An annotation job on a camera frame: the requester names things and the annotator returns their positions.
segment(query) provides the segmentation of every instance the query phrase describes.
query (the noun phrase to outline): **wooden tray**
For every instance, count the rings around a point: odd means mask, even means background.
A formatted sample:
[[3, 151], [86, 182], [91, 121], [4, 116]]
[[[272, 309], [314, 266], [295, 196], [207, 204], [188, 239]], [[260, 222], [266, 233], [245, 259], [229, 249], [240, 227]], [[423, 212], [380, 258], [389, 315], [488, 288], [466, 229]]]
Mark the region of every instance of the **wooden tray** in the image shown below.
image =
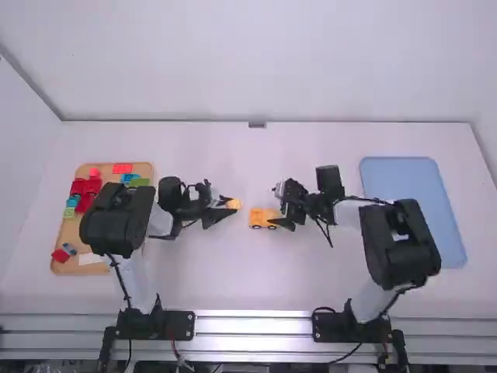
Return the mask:
[[[119, 162], [127, 163], [133, 165], [132, 173], [137, 173], [142, 178], [150, 179], [150, 185], [153, 185], [154, 180], [154, 168], [149, 162]], [[120, 182], [120, 174], [113, 174], [112, 168], [115, 163], [86, 163], [78, 168], [75, 173], [76, 177], [81, 177], [84, 179], [89, 178], [89, 170], [93, 167], [97, 168], [101, 172], [103, 184], [113, 181]], [[71, 184], [68, 184], [68, 194], [64, 196], [65, 199], [69, 198], [69, 190], [71, 189]], [[105, 263], [91, 263], [84, 266], [79, 265], [79, 254], [91, 253], [92, 249], [90, 246], [85, 245], [81, 242], [79, 238], [79, 222], [82, 219], [82, 214], [76, 214], [73, 219], [62, 219], [61, 228], [59, 229], [59, 235], [57, 241], [55, 242], [54, 250], [60, 249], [64, 242], [71, 243], [77, 250], [78, 255], [72, 256], [65, 263], [59, 263], [50, 258], [50, 269], [54, 274], [83, 274], [83, 275], [93, 275], [93, 274], [107, 274], [109, 269]]]

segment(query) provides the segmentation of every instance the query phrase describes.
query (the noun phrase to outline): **black cable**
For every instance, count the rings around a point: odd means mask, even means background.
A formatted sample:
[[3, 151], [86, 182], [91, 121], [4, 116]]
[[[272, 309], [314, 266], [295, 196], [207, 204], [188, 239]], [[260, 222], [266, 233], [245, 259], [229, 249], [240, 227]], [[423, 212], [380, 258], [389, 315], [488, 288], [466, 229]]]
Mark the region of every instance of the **black cable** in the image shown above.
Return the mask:
[[216, 373], [219, 370], [219, 368], [221, 367], [221, 365], [222, 365], [222, 363], [219, 364], [211, 373]]
[[357, 346], [355, 346], [352, 350], [350, 350], [349, 352], [347, 352], [345, 355], [339, 357], [338, 359], [335, 359], [335, 360], [331, 360], [330, 362], [328, 362], [328, 364], [336, 364], [336, 363], [339, 363], [340, 361], [344, 361], [345, 359], [347, 359], [348, 357], [351, 357], [352, 355], [354, 355], [356, 353], [357, 350], [359, 350], [359, 348], [363, 345], [362, 342], [359, 342], [357, 344]]
[[[131, 297], [130, 297], [129, 293], [127, 292], [126, 286], [124, 285], [124, 280], [123, 280], [123, 277], [121, 276], [121, 272], [119, 270], [119, 264], [118, 264], [118, 262], [116, 262], [116, 259], [114, 259], [114, 256], [112, 254], [106, 253], [106, 255], [110, 259], [110, 262], [111, 262], [110, 266], [116, 270], [117, 280], [119, 281], [119, 285], [121, 286], [121, 289], [124, 293], [124, 300], [127, 302], [127, 307], [130, 309], [131, 308]], [[131, 351], [132, 351], [131, 338], [128, 340], [128, 350], [129, 350], [128, 357], [127, 357], [126, 365], [124, 367], [125, 371], [131, 362]]]
[[312, 312], [312, 315], [314, 316], [316, 314], [317, 311], [329, 311], [331, 313], [336, 313], [335, 309], [332, 309], [331, 307], [325, 307], [325, 306], [322, 306], [322, 307], [317, 307], [313, 312]]
[[365, 198], [365, 197], [359, 197], [359, 196], [344, 196], [342, 198], [339, 198], [337, 200], [333, 201], [333, 206], [338, 204], [339, 202], [342, 202], [343, 200], [361, 200], [363, 202], [373, 202], [375, 204], [387, 204], [387, 205], [393, 205], [391, 202], [388, 202], [387, 200], [381, 200], [380, 198]]
[[331, 247], [333, 247], [333, 242], [332, 242], [332, 239], [331, 237], [329, 236], [329, 230], [328, 230], [328, 226], [326, 226], [326, 230], [328, 231], [328, 234], [326, 234], [325, 230], [323, 229], [323, 227], [321, 226], [321, 224], [319, 223], [319, 220], [315, 220], [316, 224], [318, 225], [319, 229], [321, 229], [321, 232], [323, 232], [323, 235], [325, 235], [326, 237], [326, 241], [328, 241], [329, 245]]
[[194, 220], [194, 221], [191, 221], [190, 223], [188, 224], [185, 224], [184, 226], [182, 226], [181, 228], [184, 229], [184, 228], [188, 228], [190, 227], [191, 225], [194, 225], [195, 223], [197, 223], [199, 221], [199, 219], [197, 220]]

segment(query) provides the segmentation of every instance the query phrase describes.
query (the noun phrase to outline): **black clamp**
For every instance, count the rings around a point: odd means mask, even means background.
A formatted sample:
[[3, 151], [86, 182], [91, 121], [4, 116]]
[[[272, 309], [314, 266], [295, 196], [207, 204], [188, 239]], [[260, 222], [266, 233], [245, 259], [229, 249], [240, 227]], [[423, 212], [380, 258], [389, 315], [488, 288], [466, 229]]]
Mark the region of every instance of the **black clamp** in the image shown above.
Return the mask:
[[397, 364], [391, 362], [391, 356], [385, 348], [385, 352], [378, 357], [377, 370], [382, 373], [402, 373], [409, 365], [409, 359], [405, 350], [404, 333], [398, 329], [392, 330], [388, 335], [388, 341], [392, 343], [394, 351], [397, 354]]

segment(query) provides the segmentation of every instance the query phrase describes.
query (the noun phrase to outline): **small blue toy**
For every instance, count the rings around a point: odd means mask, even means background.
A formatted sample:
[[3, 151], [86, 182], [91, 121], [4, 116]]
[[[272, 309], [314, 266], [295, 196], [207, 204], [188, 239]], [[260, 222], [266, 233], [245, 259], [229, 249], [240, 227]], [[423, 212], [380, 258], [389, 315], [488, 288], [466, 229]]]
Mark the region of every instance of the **small blue toy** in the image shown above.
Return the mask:
[[75, 194], [74, 196], [70, 196], [65, 203], [65, 207], [74, 207], [78, 206], [79, 200], [81, 200], [81, 196], [79, 194]]
[[126, 185], [129, 184], [132, 179], [140, 179], [141, 176], [136, 173], [124, 173], [121, 175], [121, 183]]

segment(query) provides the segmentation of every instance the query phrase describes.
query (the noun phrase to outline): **red lego brick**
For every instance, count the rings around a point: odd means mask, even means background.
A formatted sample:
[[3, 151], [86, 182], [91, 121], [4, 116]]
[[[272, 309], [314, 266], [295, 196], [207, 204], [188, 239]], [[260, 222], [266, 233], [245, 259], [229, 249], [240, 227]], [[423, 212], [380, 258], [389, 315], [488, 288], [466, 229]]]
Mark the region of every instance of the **red lego brick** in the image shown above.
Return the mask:
[[98, 194], [102, 188], [102, 179], [99, 177], [90, 178], [90, 180], [85, 181], [85, 194], [95, 193]]
[[112, 173], [131, 173], [133, 165], [130, 163], [116, 163], [112, 166]]
[[74, 196], [75, 194], [79, 194], [80, 196], [83, 195], [83, 193], [85, 192], [85, 183], [85, 179], [82, 179], [81, 177], [75, 178], [75, 180], [72, 182], [71, 192], [69, 194], [72, 196]]
[[92, 206], [93, 200], [95, 200], [95, 194], [93, 193], [83, 194], [81, 200], [78, 203], [78, 206], [76, 206], [75, 212], [84, 214], [86, 210], [88, 210]]
[[52, 253], [52, 258], [59, 263], [67, 262], [70, 257], [71, 256], [67, 254], [63, 249], [56, 249]]
[[92, 167], [89, 172], [90, 179], [93, 179], [95, 177], [100, 177], [100, 170], [97, 169], [96, 167]]

